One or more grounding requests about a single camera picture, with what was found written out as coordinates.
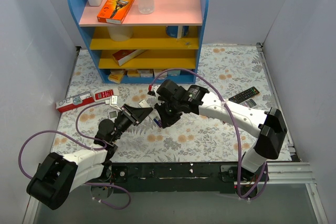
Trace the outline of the white slim remote control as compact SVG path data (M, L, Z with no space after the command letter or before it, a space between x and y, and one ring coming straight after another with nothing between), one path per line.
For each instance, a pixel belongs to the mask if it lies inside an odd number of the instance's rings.
M145 100L140 101L139 106L141 108L150 108L149 104ZM158 128L162 128L161 118L155 109L153 109L153 111L149 114L149 118L155 123Z

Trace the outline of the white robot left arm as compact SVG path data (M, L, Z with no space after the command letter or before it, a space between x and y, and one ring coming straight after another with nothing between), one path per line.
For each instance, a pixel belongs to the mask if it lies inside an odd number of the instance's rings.
M104 119L91 146L74 153L47 155L30 179L26 192L52 210L59 208L69 193L96 179L106 182L112 170L107 166L117 150L115 141L132 125L139 125L153 108L135 108L124 104L114 120Z

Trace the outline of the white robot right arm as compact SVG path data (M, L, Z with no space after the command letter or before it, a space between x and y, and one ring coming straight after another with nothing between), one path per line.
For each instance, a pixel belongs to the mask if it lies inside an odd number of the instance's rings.
M257 110L225 101L208 89L191 85L188 89L165 80L154 87L157 110L163 128L175 124L182 114L193 113L218 119L246 131L256 138L253 146L241 157L238 176L251 180L257 169L267 160L277 160L287 134L282 112L278 108L269 111Z

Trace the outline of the white remote on table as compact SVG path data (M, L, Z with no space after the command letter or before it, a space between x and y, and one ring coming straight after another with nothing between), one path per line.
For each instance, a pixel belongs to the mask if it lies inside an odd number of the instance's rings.
M108 118L110 120L114 120L115 118L117 118L117 116L118 116L118 112L115 110L108 112Z

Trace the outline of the red white calculator remote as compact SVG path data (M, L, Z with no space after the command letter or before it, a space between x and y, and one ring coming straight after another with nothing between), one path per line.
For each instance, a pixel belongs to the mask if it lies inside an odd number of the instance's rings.
M119 95L119 90L117 88L96 92L94 94L94 100L96 102L102 102L105 100L109 100L113 95Z

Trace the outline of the black tv remote control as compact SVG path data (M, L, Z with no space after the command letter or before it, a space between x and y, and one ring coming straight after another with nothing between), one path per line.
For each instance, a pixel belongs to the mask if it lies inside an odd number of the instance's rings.
M251 87L245 91L240 92L239 94L234 95L233 97L229 98L229 101L234 103L242 103L252 97L260 94L260 92L255 87Z

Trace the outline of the grey ac remote control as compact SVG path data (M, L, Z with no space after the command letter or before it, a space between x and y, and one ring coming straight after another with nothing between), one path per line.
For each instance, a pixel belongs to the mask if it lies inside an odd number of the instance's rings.
M253 99L248 99L242 102L241 105L246 106L248 108L254 108L257 106L257 103Z

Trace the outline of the red white box on shelf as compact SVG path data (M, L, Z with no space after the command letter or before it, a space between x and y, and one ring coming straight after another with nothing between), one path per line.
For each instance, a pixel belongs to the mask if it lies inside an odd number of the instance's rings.
M118 64L118 66L122 66L123 64L127 63L131 59L139 56L140 54L144 53L144 49L137 49L137 50L119 50L112 54L113 59Z

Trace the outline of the red white toothpaste box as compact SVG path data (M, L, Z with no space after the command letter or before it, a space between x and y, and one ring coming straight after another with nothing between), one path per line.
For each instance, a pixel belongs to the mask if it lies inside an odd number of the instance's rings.
M60 113L64 113L94 102L93 94L87 91L56 102L56 110Z

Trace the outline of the blue wooden shelf unit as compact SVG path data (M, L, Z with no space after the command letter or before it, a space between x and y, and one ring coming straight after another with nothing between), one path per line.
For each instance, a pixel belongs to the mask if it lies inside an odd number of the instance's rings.
M133 3L123 24L133 27L131 39L113 41L108 33L110 24L97 21L100 6L90 6L87 0L67 0L70 13L89 55L104 83L110 83L111 69L173 69L181 74L172 76L176 83L191 84L196 80L205 32L209 0L154 0L155 11L139 13ZM166 26L189 26L186 37L176 39L166 34ZM144 49L145 52L122 66L112 59L121 49Z

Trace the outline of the white cup on shelf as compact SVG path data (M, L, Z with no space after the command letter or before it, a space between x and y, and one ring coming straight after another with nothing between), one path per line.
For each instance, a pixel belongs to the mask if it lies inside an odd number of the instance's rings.
M108 33L110 38L116 42L127 41L132 38L133 36L133 27L126 26L126 27L108 27Z

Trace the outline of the blue white can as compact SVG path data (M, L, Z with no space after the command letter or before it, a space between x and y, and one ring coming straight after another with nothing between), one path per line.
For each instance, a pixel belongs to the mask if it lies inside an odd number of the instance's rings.
M169 37L180 39L188 35L189 26L166 26L165 31Z

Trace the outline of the orange razor box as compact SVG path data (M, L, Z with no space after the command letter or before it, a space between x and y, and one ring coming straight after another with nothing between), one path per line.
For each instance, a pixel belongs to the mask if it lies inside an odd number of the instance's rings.
M100 23L121 25L134 0L107 0L97 15Z

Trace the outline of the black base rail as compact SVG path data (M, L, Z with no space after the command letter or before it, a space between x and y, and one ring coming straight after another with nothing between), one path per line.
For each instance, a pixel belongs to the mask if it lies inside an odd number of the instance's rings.
M92 183L109 183L131 193L237 192L237 162L112 163Z

